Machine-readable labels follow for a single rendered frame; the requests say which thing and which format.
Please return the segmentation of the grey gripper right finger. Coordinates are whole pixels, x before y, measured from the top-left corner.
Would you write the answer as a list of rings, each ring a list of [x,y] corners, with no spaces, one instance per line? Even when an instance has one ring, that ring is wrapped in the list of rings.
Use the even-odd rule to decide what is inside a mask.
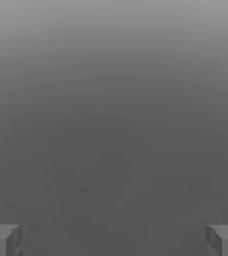
[[[207,256],[228,256],[228,225],[207,225],[205,228]]]

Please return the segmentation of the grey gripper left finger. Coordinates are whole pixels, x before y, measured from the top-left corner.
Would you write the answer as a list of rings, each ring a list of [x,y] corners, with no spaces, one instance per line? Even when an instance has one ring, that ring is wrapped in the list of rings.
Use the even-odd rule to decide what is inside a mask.
[[[0,224],[0,256],[24,256],[21,225]]]

